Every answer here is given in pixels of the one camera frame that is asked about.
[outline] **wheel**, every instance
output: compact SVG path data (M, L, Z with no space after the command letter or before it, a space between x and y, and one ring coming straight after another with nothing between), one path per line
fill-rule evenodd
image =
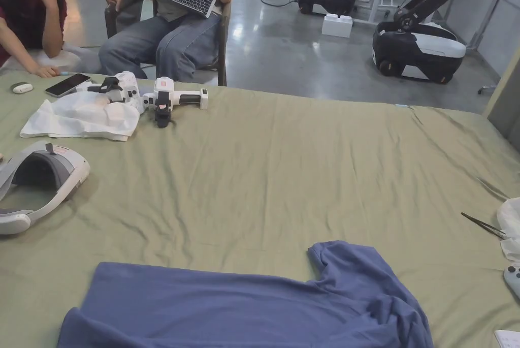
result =
M382 75L387 77L396 76L399 73L399 65L397 65L397 62L388 61L386 59L379 63L378 69Z
M446 76L443 76L442 79L440 79L439 84L448 84L453 78L453 74L448 74Z
M312 13L312 6L310 4L301 4L300 12L304 15L310 15Z

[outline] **gray floor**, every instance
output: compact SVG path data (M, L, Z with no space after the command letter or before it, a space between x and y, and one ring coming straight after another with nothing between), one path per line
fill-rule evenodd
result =
M106 39L105 1L67 1L66 41L100 46ZM373 28L354 24L349 39L327 37L321 35L322 21L320 16L300 14L296 3L277 8L260 0L233 0L226 57L229 86L472 112L481 112L489 100L476 91L495 82L495 76L478 57L467 56L448 85L385 78L371 61Z

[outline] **smartphone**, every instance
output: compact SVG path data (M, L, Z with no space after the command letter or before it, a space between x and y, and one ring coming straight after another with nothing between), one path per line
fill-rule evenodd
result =
M89 76L80 73L74 74L70 76L68 79L60 81L58 84L46 89L45 92L54 97L63 97L66 94L71 93L71 91L73 91L81 83L84 83L85 81L89 80Z

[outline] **blue t-shirt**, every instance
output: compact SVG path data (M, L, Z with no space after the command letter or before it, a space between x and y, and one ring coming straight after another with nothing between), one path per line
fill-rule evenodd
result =
M433 347L426 315L372 247L308 249L318 280L100 263L58 348Z

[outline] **chair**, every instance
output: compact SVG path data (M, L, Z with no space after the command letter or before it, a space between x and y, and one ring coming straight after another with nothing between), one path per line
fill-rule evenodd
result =
M115 3L110 3L105 9L105 24L107 26L107 37L113 37L117 33L117 16L125 9L143 0L122 0L119 11L115 10ZM153 14L157 15L157 2L153 2ZM228 30L231 18L231 3L222 6L222 18L217 30L218 36L218 58L212 64L201 68L201 70L212 70L218 73L218 85L227 86L227 75L225 72L225 46L228 39ZM155 60L146 62L154 65Z

